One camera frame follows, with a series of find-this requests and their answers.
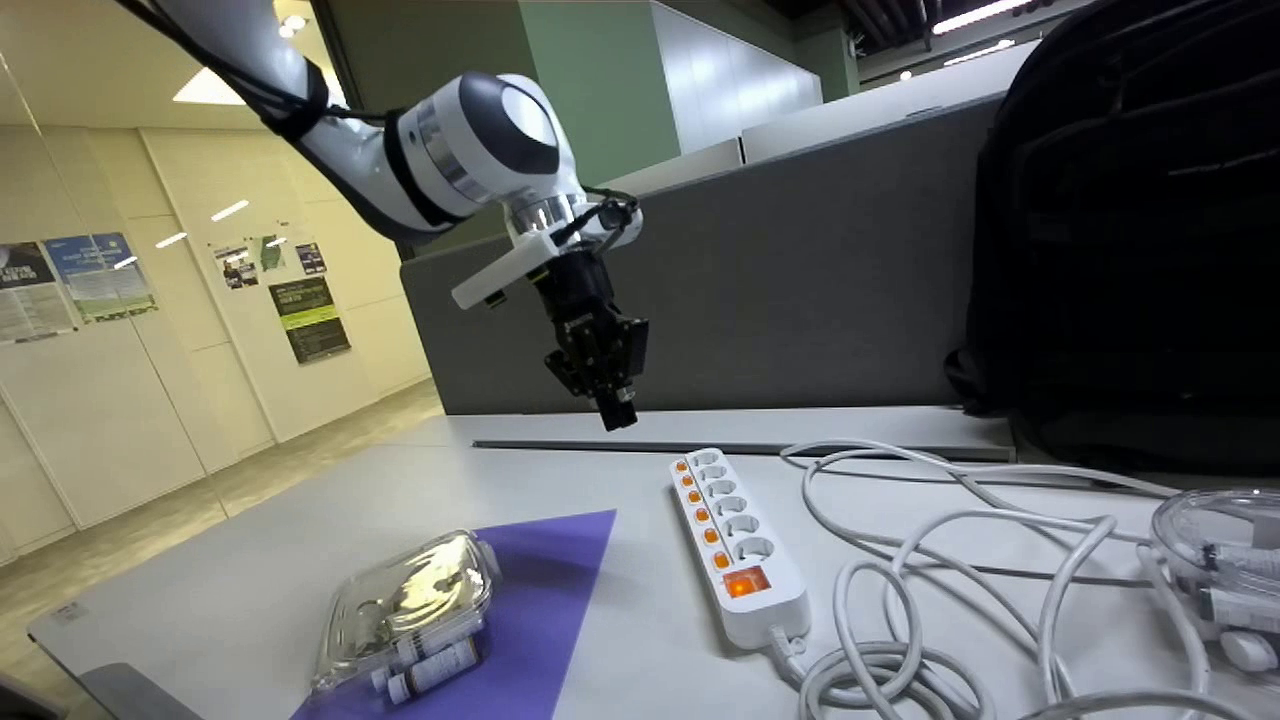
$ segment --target white table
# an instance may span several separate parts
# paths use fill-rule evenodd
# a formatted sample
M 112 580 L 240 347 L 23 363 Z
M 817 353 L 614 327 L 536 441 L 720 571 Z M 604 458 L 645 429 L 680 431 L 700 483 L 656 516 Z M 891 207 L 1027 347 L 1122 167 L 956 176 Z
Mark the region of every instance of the white table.
M 191 544 L 118 575 L 72 608 L 40 622 L 32 639 L 52 652 L 118 717 L 228 717 L 284 720 L 308 696 L 315 643 L 345 575 L 402 557 L 447 529 L 543 522 L 615 507 L 614 544 L 560 692 L 560 720 L 598 717 L 793 717 L 796 696 L 763 655 L 720 643 L 691 554 L 669 497 L 669 461 L 645 452 L 475 452 L 472 441 L 680 441 L 680 446 L 787 446 L 876 436 L 936 449 L 1002 449 L 1002 423 L 936 409 L 862 411 L 653 411 L 630 436 L 604 436 L 591 415 L 484 415 L 427 419 L 369 449 L 303 490 L 243 514 Z M 793 550 L 817 633 L 832 643 L 832 575 L 855 557 L 809 522 L 796 474 L 779 461 L 736 458 L 750 494 Z M 908 535 L 915 524 L 974 507 L 946 483 L 848 483 L 822 497 L 874 533 Z M 1148 502 L 1010 490 L 1045 514 L 1115 514 L 1148 529 Z M 1061 557 L 1010 529 L 967 524 L 946 535 L 956 557 L 1041 565 Z M 1103 554 L 1109 568 L 1135 568 L 1130 550 Z M 1045 585 L 1002 580 L 1036 608 Z M 989 676 L 1002 717 L 1036 708 L 1036 667 L 982 622 L 923 593 L 927 643 L 947 647 Z M 1154 602 L 1133 589 L 1081 589 L 1067 605 L 1065 652 L 1081 688 L 1186 684 L 1175 643 Z M 1215 680 L 1215 692 L 1277 717 L 1277 684 Z

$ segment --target white power strip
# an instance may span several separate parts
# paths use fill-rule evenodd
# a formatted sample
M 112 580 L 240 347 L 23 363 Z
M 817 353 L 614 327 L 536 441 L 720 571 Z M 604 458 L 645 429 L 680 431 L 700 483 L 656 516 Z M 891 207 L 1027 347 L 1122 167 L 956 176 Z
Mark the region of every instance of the white power strip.
M 809 593 L 761 504 L 720 449 L 671 461 L 689 544 L 717 596 L 726 637 L 757 652 L 774 628 L 809 637 Z

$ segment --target black bag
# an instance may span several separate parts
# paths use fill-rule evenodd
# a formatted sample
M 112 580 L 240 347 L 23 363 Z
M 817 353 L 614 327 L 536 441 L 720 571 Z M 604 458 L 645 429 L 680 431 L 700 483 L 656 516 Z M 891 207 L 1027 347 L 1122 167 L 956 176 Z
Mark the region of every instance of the black bag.
M 1101 0 L 1027 57 L 947 377 L 1065 461 L 1280 467 L 1277 0 Z

